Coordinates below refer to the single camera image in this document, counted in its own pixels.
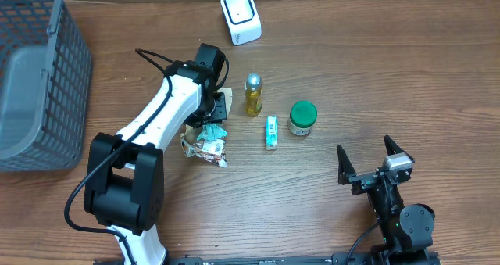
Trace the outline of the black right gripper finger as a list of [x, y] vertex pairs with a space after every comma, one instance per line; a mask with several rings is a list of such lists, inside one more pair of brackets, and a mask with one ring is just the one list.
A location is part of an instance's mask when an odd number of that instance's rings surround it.
[[384, 136], [384, 144], [387, 150], [385, 163], [415, 163], [414, 158], [397, 145], [389, 135]]
[[339, 163], [338, 184], [349, 184], [350, 179], [356, 176], [356, 172], [342, 145], [337, 146], [337, 157]]

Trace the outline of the brown Pantree pouch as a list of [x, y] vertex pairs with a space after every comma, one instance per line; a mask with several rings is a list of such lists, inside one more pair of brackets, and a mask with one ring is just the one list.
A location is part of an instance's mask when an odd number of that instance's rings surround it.
[[[230, 109], [233, 102], [233, 91], [231, 88], [221, 88], [219, 92], [224, 93], [225, 97], [225, 106], [227, 111], [227, 116], [230, 114]], [[183, 138], [187, 143], [193, 144], [196, 142], [197, 137], [202, 133], [202, 128], [193, 128], [188, 125], [185, 126], [185, 132], [180, 134], [180, 137]]]

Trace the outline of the brown white wrapper packet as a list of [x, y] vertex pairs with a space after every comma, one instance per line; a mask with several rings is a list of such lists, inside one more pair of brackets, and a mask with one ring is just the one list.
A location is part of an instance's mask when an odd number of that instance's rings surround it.
[[218, 138], [214, 141], [202, 139], [193, 143], [188, 142], [188, 140], [187, 134], [181, 135], [180, 143], [187, 158], [195, 156], [218, 167], [227, 167], [226, 142], [223, 139]]

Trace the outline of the clear bottle with silver cap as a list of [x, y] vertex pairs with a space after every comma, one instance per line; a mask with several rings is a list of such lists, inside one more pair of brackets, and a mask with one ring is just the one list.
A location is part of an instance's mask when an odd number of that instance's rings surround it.
[[245, 81], [245, 112], [249, 116], [258, 116], [263, 101], [263, 80], [257, 73], [250, 73]]

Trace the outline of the small green tissue packet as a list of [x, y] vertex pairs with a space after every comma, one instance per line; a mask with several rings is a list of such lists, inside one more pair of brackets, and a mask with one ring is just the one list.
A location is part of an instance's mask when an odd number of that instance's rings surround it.
[[275, 116], [268, 116], [266, 118], [266, 150], [275, 150], [277, 142], [277, 118]]

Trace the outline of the green lid white jar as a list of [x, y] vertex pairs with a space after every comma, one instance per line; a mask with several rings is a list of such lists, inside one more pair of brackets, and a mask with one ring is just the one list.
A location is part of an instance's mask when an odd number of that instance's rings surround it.
[[290, 111], [288, 129], [292, 134], [306, 136], [309, 134], [318, 116], [317, 108], [309, 101], [296, 102]]

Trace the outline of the light green snack packet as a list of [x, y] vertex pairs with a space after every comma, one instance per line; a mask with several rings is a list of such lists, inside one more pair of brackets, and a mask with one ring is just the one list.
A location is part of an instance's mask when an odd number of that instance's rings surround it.
[[215, 141], [227, 136], [227, 132], [218, 124], [205, 124], [202, 126], [202, 132], [198, 135], [197, 140]]

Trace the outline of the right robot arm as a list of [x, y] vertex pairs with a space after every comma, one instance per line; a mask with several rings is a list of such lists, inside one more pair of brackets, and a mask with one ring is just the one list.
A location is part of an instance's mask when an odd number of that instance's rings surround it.
[[[434, 211], [425, 204], [405, 205], [398, 186], [411, 178], [415, 160], [390, 136], [384, 136], [387, 156], [380, 167], [358, 175], [341, 145], [337, 146], [338, 183], [350, 184], [353, 195], [366, 193], [376, 223], [361, 234], [348, 253], [332, 256], [335, 264], [425, 264], [441, 261], [427, 250], [433, 245]], [[380, 228], [384, 242], [369, 252], [355, 254], [359, 243], [374, 229]]]

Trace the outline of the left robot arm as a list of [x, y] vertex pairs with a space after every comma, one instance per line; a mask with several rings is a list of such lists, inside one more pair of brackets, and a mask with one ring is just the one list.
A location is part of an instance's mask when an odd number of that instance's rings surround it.
[[179, 128], [221, 124], [227, 118], [221, 92], [229, 72], [225, 54], [201, 44], [193, 60], [161, 68], [162, 86], [137, 118], [114, 135], [91, 143], [84, 210], [95, 216], [98, 233], [114, 235], [121, 264], [164, 264], [167, 251], [155, 224], [163, 207], [163, 154]]

